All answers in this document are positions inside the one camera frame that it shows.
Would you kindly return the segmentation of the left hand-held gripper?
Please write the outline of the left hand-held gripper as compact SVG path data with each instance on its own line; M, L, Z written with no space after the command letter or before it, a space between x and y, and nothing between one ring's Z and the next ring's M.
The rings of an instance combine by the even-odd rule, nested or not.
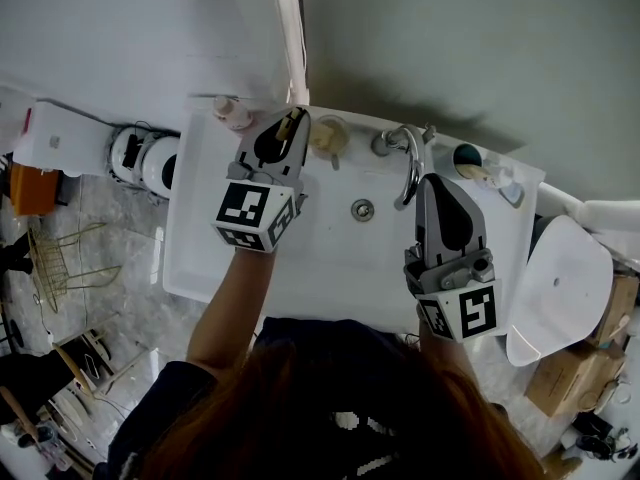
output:
M289 139L276 135L290 110L265 116L241 139L213 228L227 244L272 253L300 215L306 195L300 179L311 130L308 111Z

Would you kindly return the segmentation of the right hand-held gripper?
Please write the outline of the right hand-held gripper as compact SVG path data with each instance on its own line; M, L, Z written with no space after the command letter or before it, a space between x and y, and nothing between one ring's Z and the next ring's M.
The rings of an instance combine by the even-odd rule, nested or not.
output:
M485 248L484 215L459 185L425 175L416 193L416 240L404 253L417 315L438 338L465 342L498 328L501 281Z

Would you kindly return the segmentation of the brown paper packet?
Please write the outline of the brown paper packet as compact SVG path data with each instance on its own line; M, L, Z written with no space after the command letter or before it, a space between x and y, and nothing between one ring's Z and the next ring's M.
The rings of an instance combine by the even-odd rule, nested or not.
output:
M497 190L500 188L500 180L484 167L475 164L458 164L456 170L461 177L474 181L484 189Z

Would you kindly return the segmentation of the beige cup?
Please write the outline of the beige cup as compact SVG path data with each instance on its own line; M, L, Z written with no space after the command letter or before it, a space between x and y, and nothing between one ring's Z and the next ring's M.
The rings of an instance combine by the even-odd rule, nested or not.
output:
M340 158L342 154L346 151L347 145L350 140L349 129L347 123L340 117L336 115L325 115L317 120L313 120L313 122L320 122L332 127L336 131L336 135L338 138L333 145L333 148L330 151L320 151L315 149L310 144L310 136L309 136L309 146L313 154L322 159L329 161L331 167L334 171L338 171L340 169Z

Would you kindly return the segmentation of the dark green round container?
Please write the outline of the dark green round container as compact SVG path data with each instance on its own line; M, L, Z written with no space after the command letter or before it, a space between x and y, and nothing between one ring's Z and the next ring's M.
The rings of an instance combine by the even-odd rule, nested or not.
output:
M454 149L452 161L456 169L465 165L476 167L483 166L481 153L475 146L469 143L460 144Z

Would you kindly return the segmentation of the person's left forearm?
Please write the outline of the person's left forearm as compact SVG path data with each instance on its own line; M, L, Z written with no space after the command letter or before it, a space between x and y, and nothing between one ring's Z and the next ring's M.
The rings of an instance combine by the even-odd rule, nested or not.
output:
M237 249L189 340L186 361L221 382L247 355L276 255Z

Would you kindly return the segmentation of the person's right forearm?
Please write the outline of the person's right forearm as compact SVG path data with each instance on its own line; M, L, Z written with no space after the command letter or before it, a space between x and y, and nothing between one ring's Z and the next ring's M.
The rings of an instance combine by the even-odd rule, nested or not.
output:
M434 335L425 322L420 322L419 343L421 353L448 384L479 388L477 377L462 344Z

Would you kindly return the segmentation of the tan packet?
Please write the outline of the tan packet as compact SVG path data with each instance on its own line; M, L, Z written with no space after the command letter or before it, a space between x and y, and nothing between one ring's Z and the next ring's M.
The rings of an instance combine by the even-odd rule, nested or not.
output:
M313 122L310 132L310 144L320 151L330 151L338 136L336 131L323 123Z

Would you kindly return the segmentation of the pink pump bottle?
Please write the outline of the pink pump bottle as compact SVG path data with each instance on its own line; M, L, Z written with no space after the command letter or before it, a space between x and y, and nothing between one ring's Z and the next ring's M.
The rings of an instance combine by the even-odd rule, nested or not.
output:
M226 95L217 95L213 98L212 112L232 131L246 129L253 121L249 109L240 100Z

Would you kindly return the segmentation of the chrome faucet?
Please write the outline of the chrome faucet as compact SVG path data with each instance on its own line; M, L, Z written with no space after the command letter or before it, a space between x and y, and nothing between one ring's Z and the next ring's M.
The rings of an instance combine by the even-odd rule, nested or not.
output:
M426 145L436 136L436 127L430 124L421 132L416 126L403 124L395 129L387 129L376 135L370 144L372 152L378 157L386 157L392 151L408 155L408 172L404 188L395 199L394 207L404 210L417 193L418 185L425 173Z

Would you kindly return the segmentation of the clear plastic packet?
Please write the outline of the clear plastic packet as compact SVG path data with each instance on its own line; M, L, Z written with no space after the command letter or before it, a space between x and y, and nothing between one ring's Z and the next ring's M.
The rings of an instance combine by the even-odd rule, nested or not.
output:
M526 195L524 187L511 178L502 183L498 193L514 209L521 207Z

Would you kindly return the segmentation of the white ceramic sink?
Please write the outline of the white ceramic sink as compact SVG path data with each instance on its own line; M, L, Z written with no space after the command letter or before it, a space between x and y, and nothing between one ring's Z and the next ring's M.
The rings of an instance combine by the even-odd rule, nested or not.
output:
M414 212L394 207L408 157L393 152L380 158L371 151L372 138L391 128L391 121L351 112L341 118L351 137L340 169L308 156L301 173L306 198L278 245L264 311L412 332L416 303L403 266L414 241ZM163 286L172 294L207 302L226 273L233 250L212 223L239 142L203 107L195 109L182 133L164 238ZM351 215L358 199L375 207L368 222Z

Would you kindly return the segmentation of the white round appliance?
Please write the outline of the white round appliance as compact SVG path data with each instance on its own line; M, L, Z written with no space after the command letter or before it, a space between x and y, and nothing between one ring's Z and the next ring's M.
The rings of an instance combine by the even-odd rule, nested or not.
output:
M116 127L106 149L109 175L161 200L172 193L180 136L138 121Z

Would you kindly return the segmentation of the white toilet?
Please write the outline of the white toilet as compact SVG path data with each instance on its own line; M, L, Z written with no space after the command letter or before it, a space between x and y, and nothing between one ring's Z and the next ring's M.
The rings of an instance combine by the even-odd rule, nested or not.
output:
M541 183L511 304L509 362L524 367L587 338L604 316L617 275L640 278L640 197L582 201Z

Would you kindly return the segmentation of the cardboard box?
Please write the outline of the cardboard box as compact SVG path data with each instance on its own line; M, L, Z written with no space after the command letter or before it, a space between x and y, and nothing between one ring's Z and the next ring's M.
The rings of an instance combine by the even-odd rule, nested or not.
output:
M615 342L607 348L578 342L539 362L525 396L548 417L591 411L625 362Z
M640 279L636 276L616 275L603 316L589 337L592 345L600 347L619 334L631 319Z

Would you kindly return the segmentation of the white box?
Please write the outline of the white box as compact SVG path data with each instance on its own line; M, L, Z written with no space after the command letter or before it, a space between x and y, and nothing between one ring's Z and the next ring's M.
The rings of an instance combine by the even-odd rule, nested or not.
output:
M112 126L50 102L31 108L26 133L13 161L42 170L60 170L69 177L108 175L107 143Z

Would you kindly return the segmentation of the orange box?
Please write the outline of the orange box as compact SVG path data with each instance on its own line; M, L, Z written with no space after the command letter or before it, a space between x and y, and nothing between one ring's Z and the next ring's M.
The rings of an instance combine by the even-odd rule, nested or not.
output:
M10 201L16 216L44 216L54 211L60 172L14 163Z

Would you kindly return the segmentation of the person's dark shirt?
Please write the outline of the person's dark shirt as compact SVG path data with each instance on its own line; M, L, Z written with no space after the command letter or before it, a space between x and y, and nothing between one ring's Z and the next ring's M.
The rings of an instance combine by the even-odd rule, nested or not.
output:
M114 438L105 480L495 475L479 409L394 335L269 318L228 380L168 363Z

